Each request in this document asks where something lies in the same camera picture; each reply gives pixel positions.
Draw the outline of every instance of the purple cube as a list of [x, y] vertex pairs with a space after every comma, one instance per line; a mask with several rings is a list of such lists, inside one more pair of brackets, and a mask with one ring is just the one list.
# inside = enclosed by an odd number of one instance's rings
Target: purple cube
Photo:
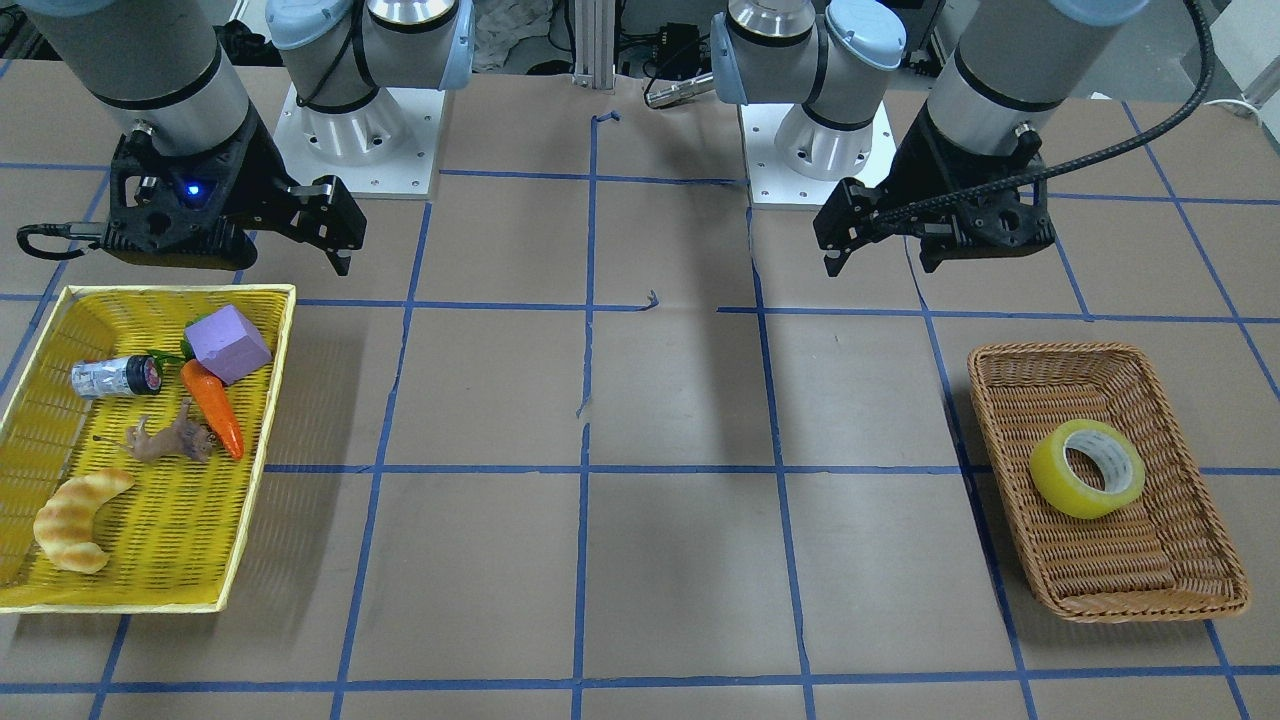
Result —
[[192, 323], [187, 342], [196, 360], [227, 384], [271, 361], [262, 333], [234, 305]]

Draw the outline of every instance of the basket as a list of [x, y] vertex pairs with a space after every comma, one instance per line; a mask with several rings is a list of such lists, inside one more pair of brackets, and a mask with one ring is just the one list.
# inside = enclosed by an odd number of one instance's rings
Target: basket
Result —
[[[214, 612], [227, 605], [266, 462], [294, 301], [293, 286], [63, 290], [0, 421], [0, 612]], [[186, 391], [170, 372], [160, 395], [88, 401], [72, 391], [70, 366], [177, 351], [189, 320], [228, 304], [273, 354], [227, 388], [244, 457], [219, 450], [207, 464], [177, 456], [142, 464], [93, 439], [122, 441], [143, 414], [157, 432]], [[110, 560], [92, 575], [59, 570], [35, 543], [35, 515], [60, 482], [102, 468], [120, 468], [136, 483], [93, 519], [93, 539]]]
[[[1036, 598], [1079, 623], [1236, 615], [1249, 583], [1151, 361], [1123, 343], [987, 345], [969, 355], [973, 402]], [[1108, 423], [1147, 466], [1142, 496], [1097, 520], [1036, 489], [1030, 454], [1066, 420]], [[1091, 483], [1101, 474], [1069, 459]]]

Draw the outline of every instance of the bread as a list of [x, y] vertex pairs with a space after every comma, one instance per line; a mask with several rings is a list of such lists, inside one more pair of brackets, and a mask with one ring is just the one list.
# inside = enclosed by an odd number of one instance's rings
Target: bread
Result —
[[93, 515], [108, 500], [133, 487], [133, 478], [114, 468], [72, 478], [36, 512], [36, 542], [63, 570], [97, 573], [108, 555], [93, 542]]

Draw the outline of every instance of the tiled surface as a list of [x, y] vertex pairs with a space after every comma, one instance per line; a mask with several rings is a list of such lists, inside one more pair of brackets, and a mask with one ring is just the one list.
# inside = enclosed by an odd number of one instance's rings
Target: tiled surface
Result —
[[[244, 76], [274, 122], [284, 74]], [[1062, 252], [924, 274], [891, 238], [831, 279], [812, 214], [748, 213], [732, 108], [659, 114], [637, 91], [477, 76], [435, 201], [365, 202], [344, 279], [270, 234], [238, 277], [0, 243], [3, 395], [60, 284], [301, 297], [230, 606], [6, 616], [0, 715], [1280, 714], [1280, 160], [1251, 123], [1204, 109], [1051, 181]], [[896, 132], [922, 100], [887, 99]], [[10, 65], [0, 127], [0, 232], [102, 217], [115, 129], [64, 69]], [[1046, 156], [1133, 129], [1124, 105], [1070, 101]], [[1253, 579], [1247, 615], [1091, 626], [1036, 603], [965, 377], [974, 346], [1011, 340], [1152, 356]]]

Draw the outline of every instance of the yellow tape roll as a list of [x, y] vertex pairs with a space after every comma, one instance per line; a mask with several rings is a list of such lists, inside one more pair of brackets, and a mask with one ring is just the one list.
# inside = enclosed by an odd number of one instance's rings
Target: yellow tape roll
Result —
[[[1089, 456], [1102, 471], [1106, 489], [1084, 483], [1066, 464], [1066, 451]], [[1092, 520], [1124, 507], [1142, 493], [1147, 479], [1138, 450], [1106, 423], [1070, 420], [1059, 425], [1032, 451], [1032, 480], [1044, 500], [1062, 512]]]

